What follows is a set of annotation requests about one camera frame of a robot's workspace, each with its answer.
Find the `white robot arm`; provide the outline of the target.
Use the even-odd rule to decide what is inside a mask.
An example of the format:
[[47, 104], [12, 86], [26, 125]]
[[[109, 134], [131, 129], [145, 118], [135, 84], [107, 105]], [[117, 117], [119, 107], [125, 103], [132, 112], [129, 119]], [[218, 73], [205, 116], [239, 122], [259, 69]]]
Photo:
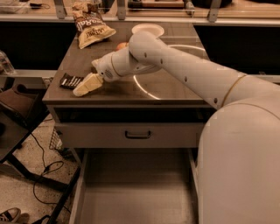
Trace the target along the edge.
[[199, 140], [199, 224], [280, 224], [280, 86], [170, 48], [148, 31], [93, 65], [75, 95], [163, 68], [215, 108]]

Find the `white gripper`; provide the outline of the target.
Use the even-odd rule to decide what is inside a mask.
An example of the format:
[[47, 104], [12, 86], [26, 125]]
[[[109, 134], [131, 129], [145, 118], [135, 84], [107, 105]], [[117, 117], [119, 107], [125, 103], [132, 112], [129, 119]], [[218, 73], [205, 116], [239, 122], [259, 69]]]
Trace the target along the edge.
[[91, 62], [97, 73], [88, 74], [84, 80], [77, 85], [73, 90], [75, 96], [80, 97], [100, 88], [103, 80], [113, 82], [120, 79], [120, 76], [113, 68], [112, 56], [113, 53], [111, 52]]

